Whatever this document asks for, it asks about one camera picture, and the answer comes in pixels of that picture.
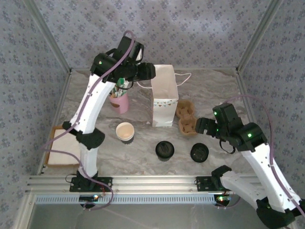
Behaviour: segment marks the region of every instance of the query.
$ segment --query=brown pulp tray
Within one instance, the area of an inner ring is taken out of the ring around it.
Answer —
[[[176,108],[176,115],[179,120],[179,129],[183,135],[194,136],[196,135],[195,127],[197,118],[194,117],[195,106],[189,100],[179,100]]]

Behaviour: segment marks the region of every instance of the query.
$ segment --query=pink cup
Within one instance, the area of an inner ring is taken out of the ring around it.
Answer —
[[[109,97],[113,110],[115,110],[119,114],[124,114],[126,111],[128,111],[129,102],[127,93],[118,98],[114,98],[113,96],[114,94]]]

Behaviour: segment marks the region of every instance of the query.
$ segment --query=black cup lid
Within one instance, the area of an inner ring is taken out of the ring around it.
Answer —
[[[172,143],[168,141],[161,141],[156,146],[156,154],[161,158],[170,158],[174,154],[174,147]]]
[[[191,158],[193,161],[201,163],[208,159],[209,149],[205,144],[197,143],[191,149]]]

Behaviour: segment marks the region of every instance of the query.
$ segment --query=white marble tabletop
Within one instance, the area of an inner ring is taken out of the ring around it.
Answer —
[[[175,71],[191,72],[191,78],[178,87],[179,98],[189,99],[195,105],[195,116],[213,118],[212,108],[224,100],[239,94],[236,76],[213,70]],[[70,86],[64,101],[59,124],[68,121],[76,112],[88,83],[88,73],[72,72]],[[178,83],[185,76],[176,76]],[[150,89],[138,85],[128,91],[130,109],[125,114],[112,110],[107,99],[96,122],[96,127],[106,137],[99,148],[97,166],[99,175],[208,175],[222,165],[236,172],[252,173],[252,169],[242,155],[236,152],[230,155],[219,147],[219,141],[207,135],[183,136],[178,129],[178,118],[174,118],[172,127],[152,127]],[[233,102],[244,124],[248,122],[242,101]],[[134,141],[124,145],[116,137],[115,128],[121,122],[129,122],[135,128]],[[174,148],[173,157],[160,161],[155,153],[158,142],[168,140]],[[190,157],[195,143],[204,143],[209,148],[209,157],[203,163],[196,163]],[[224,143],[224,148],[231,150]],[[68,174],[71,168],[48,168],[45,174]]]

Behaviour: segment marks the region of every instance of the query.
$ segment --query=paper bag handle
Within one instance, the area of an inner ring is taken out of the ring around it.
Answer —
[[[188,75],[189,76],[181,83],[181,84],[178,84],[177,86],[181,86],[182,84],[184,84],[190,77],[191,77],[191,73],[185,73],[185,74],[178,74],[178,73],[175,73],[175,75]],[[137,82],[137,84],[141,87],[141,88],[146,88],[146,89],[152,89],[152,87],[144,87],[142,86],[141,84],[139,84],[139,82]]]
[[[185,74],[178,74],[178,73],[175,73],[175,75],[188,75],[189,76],[181,83],[181,84],[178,84],[177,86],[181,86],[182,84],[184,84],[190,77],[191,77],[191,73],[185,73]]]

